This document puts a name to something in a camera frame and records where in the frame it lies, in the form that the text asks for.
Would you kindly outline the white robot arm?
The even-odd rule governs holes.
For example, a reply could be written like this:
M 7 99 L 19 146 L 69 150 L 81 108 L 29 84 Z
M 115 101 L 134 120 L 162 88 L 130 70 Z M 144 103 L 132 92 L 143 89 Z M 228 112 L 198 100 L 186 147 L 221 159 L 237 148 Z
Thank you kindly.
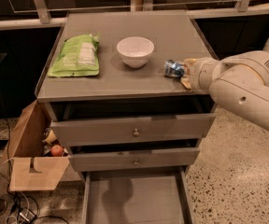
M 214 55 L 185 59 L 181 83 L 269 131 L 269 14 L 191 22 Z

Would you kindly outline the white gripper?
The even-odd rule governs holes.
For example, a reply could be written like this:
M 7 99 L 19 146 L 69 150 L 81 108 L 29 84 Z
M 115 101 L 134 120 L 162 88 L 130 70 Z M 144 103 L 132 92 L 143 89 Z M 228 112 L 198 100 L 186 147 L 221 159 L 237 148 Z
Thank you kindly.
M 182 85 L 195 93 L 209 94 L 209 87 L 214 79 L 220 75 L 220 64 L 213 58 L 189 58 L 184 61 L 185 66 L 190 69 L 190 78 L 183 76 L 180 79 Z

